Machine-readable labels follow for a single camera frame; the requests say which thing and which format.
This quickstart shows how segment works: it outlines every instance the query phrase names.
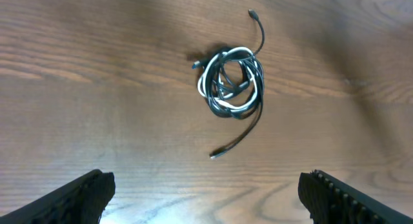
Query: wooden table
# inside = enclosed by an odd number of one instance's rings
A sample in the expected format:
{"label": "wooden table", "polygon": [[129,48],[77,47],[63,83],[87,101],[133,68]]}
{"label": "wooden table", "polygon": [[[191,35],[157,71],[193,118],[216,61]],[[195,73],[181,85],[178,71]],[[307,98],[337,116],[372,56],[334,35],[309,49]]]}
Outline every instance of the wooden table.
{"label": "wooden table", "polygon": [[[100,168],[101,223],[311,223],[315,168],[413,216],[413,0],[0,0],[0,215]],[[267,41],[263,117],[213,115],[187,58]]]}

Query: cable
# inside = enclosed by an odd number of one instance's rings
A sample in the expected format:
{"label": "cable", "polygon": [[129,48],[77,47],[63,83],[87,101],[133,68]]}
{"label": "cable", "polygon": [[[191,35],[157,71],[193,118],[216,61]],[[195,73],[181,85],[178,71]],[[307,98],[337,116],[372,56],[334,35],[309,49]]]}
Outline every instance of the cable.
{"label": "cable", "polygon": [[[264,71],[263,66],[256,59],[256,55],[264,45],[265,33],[255,11],[248,10],[248,13],[252,19],[258,22],[261,29],[261,44],[254,53],[247,47],[230,48],[226,46],[218,50],[212,58],[196,61],[192,66],[192,68],[200,66],[204,68],[197,87],[199,93],[208,101],[208,105],[215,115],[245,119],[258,109],[258,113],[250,126],[233,141],[211,152],[211,159],[222,156],[234,148],[257,125],[263,111]],[[243,79],[238,85],[231,81],[225,72],[224,65],[229,61],[238,62],[241,67]],[[227,102],[245,91],[251,83],[254,85],[254,89],[243,105],[234,106]]]}

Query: wood grain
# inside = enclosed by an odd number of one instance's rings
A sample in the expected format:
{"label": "wood grain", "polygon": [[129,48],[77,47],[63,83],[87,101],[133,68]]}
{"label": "wood grain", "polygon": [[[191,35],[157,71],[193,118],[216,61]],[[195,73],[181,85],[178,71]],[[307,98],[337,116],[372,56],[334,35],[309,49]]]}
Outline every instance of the wood grain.
{"label": "wood grain", "polygon": [[[190,54],[267,41],[263,118],[219,119]],[[413,216],[413,0],[0,0],[0,215],[100,168],[108,223],[311,223],[314,168]]]}

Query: coiled cable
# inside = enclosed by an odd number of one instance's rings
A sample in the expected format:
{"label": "coiled cable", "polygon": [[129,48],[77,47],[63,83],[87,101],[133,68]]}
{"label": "coiled cable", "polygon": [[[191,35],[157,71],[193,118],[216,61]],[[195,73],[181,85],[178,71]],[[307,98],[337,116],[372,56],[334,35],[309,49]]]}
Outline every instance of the coiled cable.
{"label": "coiled cable", "polygon": [[[222,156],[234,148],[257,125],[263,111],[264,71],[256,55],[264,45],[265,33],[255,11],[248,10],[248,13],[252,19],[258,22],[261,29],[261,44],[254,53],[243,46],[235,48],[223,47],[212,58],[197,61],[192,66],[192,68],[199,66],[204,68],[197,87],[199,93],[208,101],[208,105],[215,115],[245,119],[258,110],[249,127],[230,143],[211,152],[211,159]],[[229,61],[238,62],[241,68],[243,78],[239,84],[233,82],[225,72],[225,64]],[[251,84],[253,84],[254,89],[244,104],[235,106],[227,102],[245,91]]]}

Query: wooden surface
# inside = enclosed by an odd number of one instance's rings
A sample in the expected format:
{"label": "wooden surface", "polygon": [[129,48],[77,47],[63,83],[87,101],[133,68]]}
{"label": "wooden surface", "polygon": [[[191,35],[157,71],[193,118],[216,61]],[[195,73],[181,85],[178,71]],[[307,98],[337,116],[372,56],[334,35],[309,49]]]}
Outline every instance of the wooden surface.
{"label": "wooden surface", "polygon": [[[267,34],[263,117],[219,119],[187,57]],[[0,0],[0,215],[100,168],[101,222],[311,223],[322,169],[413,216],[413,0]]]}

